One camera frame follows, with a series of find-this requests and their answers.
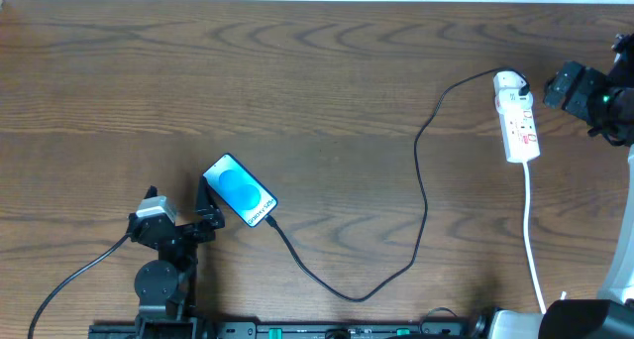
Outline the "blue Galaxy smartphone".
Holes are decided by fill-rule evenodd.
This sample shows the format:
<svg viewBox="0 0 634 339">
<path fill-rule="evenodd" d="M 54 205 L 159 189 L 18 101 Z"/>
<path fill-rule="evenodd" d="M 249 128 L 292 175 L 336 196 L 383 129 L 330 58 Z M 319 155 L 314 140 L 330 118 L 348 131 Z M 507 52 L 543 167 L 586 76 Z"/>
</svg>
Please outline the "blue Galaxy smartphone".
<svg viewBox="0 0 634 339">
<path fill-rule="evenodd" d="M 258 226 L 277 206 L 276 197 L 232 154 L 224 154 L 203 176 L 249 227 Z"/>
</svg>

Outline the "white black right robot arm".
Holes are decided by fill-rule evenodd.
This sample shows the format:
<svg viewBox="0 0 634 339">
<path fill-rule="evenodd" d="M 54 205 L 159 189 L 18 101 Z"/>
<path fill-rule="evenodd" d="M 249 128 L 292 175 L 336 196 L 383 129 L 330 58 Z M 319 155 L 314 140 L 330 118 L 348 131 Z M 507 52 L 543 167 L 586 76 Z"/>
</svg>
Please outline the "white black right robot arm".
<svg viewBox="0 0 634 339">
<path fill-rule="evenodd" d="M 592 138 L 620 149 L 633 165 L 633 37 L 618 34 L 608 71 L 579 61 L 565 62 L 545 84 L 543 102 L 582 121 Z M 503 69 L 493 79 L 494 101 L 506 159 L 524 169 L 540 149 L 534 130 L 533 96 L 522 75 Z M 592 298 L 561 295 L 548 302 L 537 277 L 530 239 L 530 215 L 522 219 L 522 240 L 538 310 L 521 313 L 496 309 L 481 322 L 482 338 L 622 338 L 633 339 L 633 171 L 625 174 L 624 192 L 609 267 Z"/>
</svg>

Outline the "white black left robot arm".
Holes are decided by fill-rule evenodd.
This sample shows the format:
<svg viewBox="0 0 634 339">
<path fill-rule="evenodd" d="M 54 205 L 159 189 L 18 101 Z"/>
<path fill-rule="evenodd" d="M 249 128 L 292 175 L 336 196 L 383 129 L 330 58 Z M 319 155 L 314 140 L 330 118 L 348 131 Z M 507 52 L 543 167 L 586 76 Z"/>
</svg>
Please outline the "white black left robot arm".
<svg viewBox="0 0 634 339">
<path fill-rule="evenodd" d="M 178 225 L 175 207 L 151 186 L 137 210 L 128 216 L 126 234 L 134 243 L 158 252 L 136 274 L 139 298 L 136 338 L 215 338 L 216 327 L 196 312 L 200 244 L 215 239 L 225 226 L 222 211 L 205 177 L 199 178 L 195 214 L 200 220 Z"/>
</svg>

